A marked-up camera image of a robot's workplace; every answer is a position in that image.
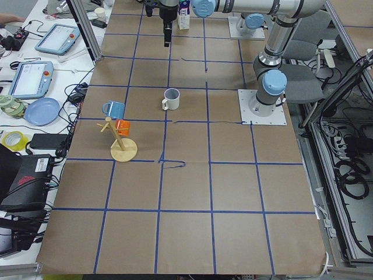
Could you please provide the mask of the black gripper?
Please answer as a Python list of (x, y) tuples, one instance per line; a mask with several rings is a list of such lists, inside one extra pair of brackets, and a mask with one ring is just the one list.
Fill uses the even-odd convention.
[(159, 8), (159, 15), (163, 21), (164, 46), (171, 44), (173, 20), (177, 18), (178, 1), (172, 0), (146, 0), (145, 11), (147, 17), (152, 17), (153, 9)]

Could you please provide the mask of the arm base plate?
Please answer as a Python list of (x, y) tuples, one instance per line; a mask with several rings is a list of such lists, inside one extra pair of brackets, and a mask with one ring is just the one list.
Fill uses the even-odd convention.
[(228, 26), (231, 39), (256, 41), (265, 39), (265, 33), (262, 27), (258, 27), (257, 29), (249, 29), (245, 24), (245, 20), (240, 16), (229, 16)]
[(238, 89), (241, 122), (245, 125), (287, 125), (283, 103), (263, 105), (256, 99), (257, 90)]

